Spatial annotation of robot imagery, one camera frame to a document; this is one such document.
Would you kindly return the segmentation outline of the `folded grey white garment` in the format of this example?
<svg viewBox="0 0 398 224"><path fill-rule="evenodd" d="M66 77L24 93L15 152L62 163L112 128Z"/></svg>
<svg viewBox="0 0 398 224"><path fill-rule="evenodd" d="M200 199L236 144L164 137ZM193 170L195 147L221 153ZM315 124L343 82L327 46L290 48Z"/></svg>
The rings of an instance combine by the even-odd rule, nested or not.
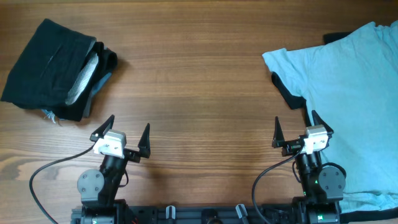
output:
<svg viewBox="0 0 398 224"><path fill-rule="evenodd" d="M96 70L98 62L98 54L96 52L90 53L86 65L79 72L75 83L68 92L67 98L65 100L66 105L74 104L74 102L76 102L79 96L83 93L85 88L88 86L90 78L93 76Z"/></svg>

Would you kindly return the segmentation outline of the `folded blue garment at bottom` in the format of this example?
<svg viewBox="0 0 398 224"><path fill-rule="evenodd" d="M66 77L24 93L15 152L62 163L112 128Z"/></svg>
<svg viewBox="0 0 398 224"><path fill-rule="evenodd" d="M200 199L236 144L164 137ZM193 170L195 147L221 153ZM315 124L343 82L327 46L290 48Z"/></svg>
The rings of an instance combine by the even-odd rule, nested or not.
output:
<svg viewBox="0 0 398 224"><path fill-rule="evenodd" d="M97 83L95 83L93 85L93 88L90 91L90 94L89 94L88 101L86 103L85 109L83 110L83 117L84 118L89 117L92 99L100 91L100 89L102 89L102 87L106 84L106 82L109 80L111 75L112 75L111 72L107 73L100 81L98 81ZM42 110L42 111L45 114L44 119L47 118L47 119L52 120L53 123L56 123L55 115L54 115L54 113L52 111L47 111L47 110Z"/></svg>

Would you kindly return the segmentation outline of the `left white rail clip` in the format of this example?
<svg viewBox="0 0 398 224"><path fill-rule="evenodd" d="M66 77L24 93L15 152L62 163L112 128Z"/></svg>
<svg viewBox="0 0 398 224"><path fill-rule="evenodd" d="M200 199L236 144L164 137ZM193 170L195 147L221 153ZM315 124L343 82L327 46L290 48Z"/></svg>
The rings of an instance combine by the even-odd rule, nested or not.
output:
<svg viewBox="0 0 398 224"><path fill-rule="evenodd" d="M169 205L165 209L165 218L168 220L176 219L176 208L173 205Z"/></svg>

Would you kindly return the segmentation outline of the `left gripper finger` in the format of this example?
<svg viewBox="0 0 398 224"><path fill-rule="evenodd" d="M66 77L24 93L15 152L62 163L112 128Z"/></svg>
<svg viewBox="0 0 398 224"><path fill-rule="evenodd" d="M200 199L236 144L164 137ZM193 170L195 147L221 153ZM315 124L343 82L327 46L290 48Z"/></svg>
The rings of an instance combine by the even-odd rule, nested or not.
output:
<svg viewBox="0 0 398 224"><path fill-rule="evenodd" d="M141 157L150 157L150 124L147 123L145 130L140 138L139 144L139 154Z"/></svg>
<svg viewBox="0 0 398 224"><path fill-rule="evenodd" d="M90 139L103 139L104 135L113 127L115 116L112 114L100 127L92 132Z"/></svg>

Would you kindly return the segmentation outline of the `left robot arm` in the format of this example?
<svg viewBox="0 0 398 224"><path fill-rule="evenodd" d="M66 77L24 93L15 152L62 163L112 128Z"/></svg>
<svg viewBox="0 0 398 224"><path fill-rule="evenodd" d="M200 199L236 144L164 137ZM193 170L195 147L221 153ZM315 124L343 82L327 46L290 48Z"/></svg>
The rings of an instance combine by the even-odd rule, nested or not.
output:
<svg viewBox="0 0 398 224"><path fill-rule="evenodd" d="M71 218L72 223L138 223L139 220L124 199L116 194L127 177L127 163L140 163L150 158L150 124L147 124L137 145L138 150L126 148L126 134L113 129L110 116L92 132L93 150L104 156L99 169L89 169L79 176L77 189L81 195L81 215Z"/></svg>

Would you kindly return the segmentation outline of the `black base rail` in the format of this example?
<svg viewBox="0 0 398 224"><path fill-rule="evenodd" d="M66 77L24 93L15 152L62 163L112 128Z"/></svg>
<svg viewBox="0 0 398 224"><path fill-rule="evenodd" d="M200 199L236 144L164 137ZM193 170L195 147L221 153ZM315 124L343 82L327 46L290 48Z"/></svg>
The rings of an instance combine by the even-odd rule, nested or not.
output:
<svg viewBox="0 0 398 224"><path fill-rule="evenodd" d="M165 218L165 208L131 206L124 215L114 208L109 212L94 212L73 209L71 223L143 223L143 224L206 224L241 223L233 207L175 207L176 219ZM246 207L249 223L263 223L264 220L254 207ZM269 223L339 223L340 216L332 205L293 206L291 204L264 204L259 211Z"/></svg>

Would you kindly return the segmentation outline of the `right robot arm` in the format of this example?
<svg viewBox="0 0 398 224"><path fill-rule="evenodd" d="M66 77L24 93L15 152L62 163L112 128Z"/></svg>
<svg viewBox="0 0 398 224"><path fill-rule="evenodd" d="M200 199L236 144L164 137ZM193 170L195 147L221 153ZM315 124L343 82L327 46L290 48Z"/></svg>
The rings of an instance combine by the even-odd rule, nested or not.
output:
<svg viewBox="0 0 398 224"><path fill-rule="evenodd" d="M346 171L333 162L323 163L322 150L329 146L334 130L312 111L313 126L298 139L286 141L278 118L275 118L272 147L281 148L282 156L292 158L295 177L302 186L303 196L294 197L290 205L272 209L274 223L339 223L346 185Z"/></svg>

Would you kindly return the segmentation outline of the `black t-shirt under pile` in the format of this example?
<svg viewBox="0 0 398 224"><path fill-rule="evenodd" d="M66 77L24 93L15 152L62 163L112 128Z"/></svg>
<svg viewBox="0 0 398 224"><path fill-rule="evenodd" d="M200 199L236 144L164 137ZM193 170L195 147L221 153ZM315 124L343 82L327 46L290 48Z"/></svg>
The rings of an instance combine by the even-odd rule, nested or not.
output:
<svg viewBox="0 0 398 224"><path fill-rule="evenodd" d="M323 36L324 44L329 44L334 41L340 40L350 35L350 33L351 32L334 32L325 34ZM299 108L303 108L305 125L311 126L312 124L310 122L310 117L307 113L306 99L302 96L292 95L282 83L282 80L279 78L276 72L272 72L271 80L274 86L279 90L280 94L282 95L290 109L296 110ZM358 211L344 213L340 215L340 218L343 223L388 220L397 218L397 208L392 208L384 211Z"/></svg>

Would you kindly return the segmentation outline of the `white rail clip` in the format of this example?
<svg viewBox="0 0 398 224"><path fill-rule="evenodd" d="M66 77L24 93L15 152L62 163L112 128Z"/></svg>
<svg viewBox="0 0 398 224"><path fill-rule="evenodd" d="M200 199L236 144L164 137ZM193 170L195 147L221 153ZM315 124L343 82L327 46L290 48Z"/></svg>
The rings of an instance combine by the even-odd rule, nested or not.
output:
<svg viewBox="0 0 398 224"><path fill-rule="evenodd" d="M176 208L173 205L169 205L165 209L165 218L168 220L176 219Z"/></svg>
<svg viewBox="0 0 398 224"><path fill-rule="evenodd" d="M239 218L241 224L249 224L249 222L248 222L248 213L247 213L245 205L241 204L241 203L237 204L235 209L236 209L236 213L238 215L238 218Z"/></svg>

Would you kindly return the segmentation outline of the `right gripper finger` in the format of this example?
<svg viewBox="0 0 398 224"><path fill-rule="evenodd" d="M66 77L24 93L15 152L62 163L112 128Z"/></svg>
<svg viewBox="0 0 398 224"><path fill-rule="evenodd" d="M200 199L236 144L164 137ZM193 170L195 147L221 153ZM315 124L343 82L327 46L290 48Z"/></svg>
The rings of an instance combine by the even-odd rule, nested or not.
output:
<svg viewBox="0 0 398 224"><path fill-rule="evenodd" d="M275 117L274 121L274 136L272 140L272 147L282 147L285 143L282 128L280 126L279 117Z"/></svg>
<svg viewBox="0 0 398 224"><path fill-rule="evenodd" d="M324 120L321 119L321 117L318 115L318 113L315 110L312 110L312 117L315 126L322 125L326 129L327 134L334 133L334 130L329 125L327 125L326 122L324 122Z"/></svg>

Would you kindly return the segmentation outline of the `folded black garment underneath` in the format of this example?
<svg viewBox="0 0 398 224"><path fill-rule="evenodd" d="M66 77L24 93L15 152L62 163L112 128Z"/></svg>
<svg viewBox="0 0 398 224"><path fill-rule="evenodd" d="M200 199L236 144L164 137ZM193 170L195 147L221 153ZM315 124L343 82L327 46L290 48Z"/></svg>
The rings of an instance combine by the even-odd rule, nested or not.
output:
<svg viewBox="0 0 398 224"><path fill-rule="evenodd" d="M59 119L71 120L71 121L81 121L83 118L83 110L85 109L88 97L93 85L100 81L107 73L113 72L113 70L118 65L118 56L115 52L104 46L102 42L95 42L91 45L90 51L86 55L85 61L83 62L82 68L86 65L88 61L89 54L96 52L99 57L99 62L97 64L96 70L93 76L88 82L88 86L85 88L83 93L72 105L62 105L59 108L54 108L52 112Z"/></svg>

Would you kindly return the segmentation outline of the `light blue t-shirt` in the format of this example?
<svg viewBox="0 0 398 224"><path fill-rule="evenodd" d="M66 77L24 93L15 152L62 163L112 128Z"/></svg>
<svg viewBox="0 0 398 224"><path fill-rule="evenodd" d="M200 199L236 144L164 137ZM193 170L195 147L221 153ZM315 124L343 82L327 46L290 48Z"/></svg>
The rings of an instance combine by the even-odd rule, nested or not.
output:
<svg viewBox="0 0 398 224"><path fill-rule="evenodd" d="M263 59L334 130L322 159L347 173L342 210L396 208L397 24L370 22L332 43Z"/></svg>

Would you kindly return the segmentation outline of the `right white rail clip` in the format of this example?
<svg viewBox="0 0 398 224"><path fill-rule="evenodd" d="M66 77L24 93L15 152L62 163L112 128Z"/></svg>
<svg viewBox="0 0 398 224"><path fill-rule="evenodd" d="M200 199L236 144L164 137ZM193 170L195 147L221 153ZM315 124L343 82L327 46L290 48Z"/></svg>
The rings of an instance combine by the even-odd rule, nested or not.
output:
<svg viewBox="0 0 398 224"><path fill-rule="evenodd" d="M241 203L237 204L235 209L236 209L236 213L238 215L238 218L239 218L241 224L249 224L249 222L248 222L248 213L247 213L245 205L241 204Z"/></svg>

